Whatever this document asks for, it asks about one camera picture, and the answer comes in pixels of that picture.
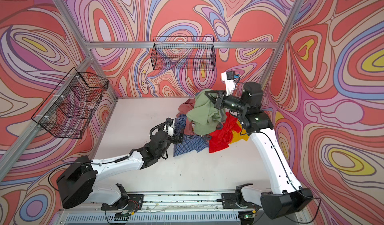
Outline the light green cloth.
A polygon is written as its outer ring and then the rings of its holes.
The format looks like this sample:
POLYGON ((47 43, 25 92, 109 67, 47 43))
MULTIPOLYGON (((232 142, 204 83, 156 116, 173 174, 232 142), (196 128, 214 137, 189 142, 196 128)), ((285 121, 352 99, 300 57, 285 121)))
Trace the light green cloth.
POLYGON ((224 123, 227 116, 225 109, 218 110, 214 103, 205 95, 205 92, 212 91, 205 89, 195 96, 195 105, 187 113, 187 118, 193 122, 193 132, 204 136, 216 131, 219 123, 224 123))

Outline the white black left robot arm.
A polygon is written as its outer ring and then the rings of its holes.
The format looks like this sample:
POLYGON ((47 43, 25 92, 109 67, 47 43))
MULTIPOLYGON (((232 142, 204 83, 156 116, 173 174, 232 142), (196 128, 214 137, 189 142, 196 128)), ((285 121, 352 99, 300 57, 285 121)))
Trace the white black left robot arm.
POLYGON ((122 209, 129 200, 124 186, 105 184, 104 180, 127 171, 148 168, 160 159, 166 160, 169 146, 182 143, 183 136, 182 131, 164 125, 156 134, 150 135, 146 145, 127 155, 99 160, 90 160, 88 156, 76 159, 56 180, 63 208, 103 203, 122 209))

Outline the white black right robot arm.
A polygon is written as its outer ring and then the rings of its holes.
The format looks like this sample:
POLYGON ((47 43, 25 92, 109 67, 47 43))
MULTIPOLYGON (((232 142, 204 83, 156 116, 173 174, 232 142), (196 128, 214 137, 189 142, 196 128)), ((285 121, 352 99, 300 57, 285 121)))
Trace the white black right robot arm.
POLYGON ((314 200, 314 195, 301 185, 284 159, 273 123, 261 109, 263 94, 261 85, 256 82, 245 83, 240 97, 224 90, 205 93, 215 108, 237 113, 242 129, 258 149, 269 175, 268 189, 260 189, 251 183, 237 186, 238 206, 257 205, 273 220, 302 211, 314 200))

